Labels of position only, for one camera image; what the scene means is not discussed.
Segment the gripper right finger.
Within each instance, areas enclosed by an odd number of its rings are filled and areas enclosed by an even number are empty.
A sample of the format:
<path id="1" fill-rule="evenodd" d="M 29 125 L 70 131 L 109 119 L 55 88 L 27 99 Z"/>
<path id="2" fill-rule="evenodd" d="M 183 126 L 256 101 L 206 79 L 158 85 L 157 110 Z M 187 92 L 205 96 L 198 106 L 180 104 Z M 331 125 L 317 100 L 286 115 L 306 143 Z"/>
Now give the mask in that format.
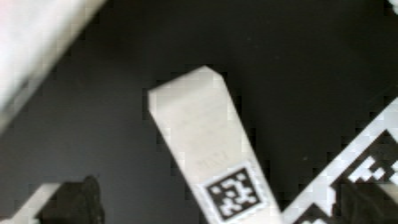
<path id="1" fill-rule="evenodd" d="M 398 224 L 398 202 L 372 183 L 338 186 L 334 213 L 336 224 Z"/>

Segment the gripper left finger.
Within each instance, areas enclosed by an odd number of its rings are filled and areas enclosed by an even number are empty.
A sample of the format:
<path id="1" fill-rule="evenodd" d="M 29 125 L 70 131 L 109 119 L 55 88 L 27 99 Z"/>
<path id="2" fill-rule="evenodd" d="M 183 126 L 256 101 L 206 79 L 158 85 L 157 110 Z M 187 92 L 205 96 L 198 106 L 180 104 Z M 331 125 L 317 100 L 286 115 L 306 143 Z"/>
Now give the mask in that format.
<path id="1" fill-rule="evenodd" d="M 105 224 L 96 178 L 87 176 L 80 182 L 45 183 L 6 224 Z"/>

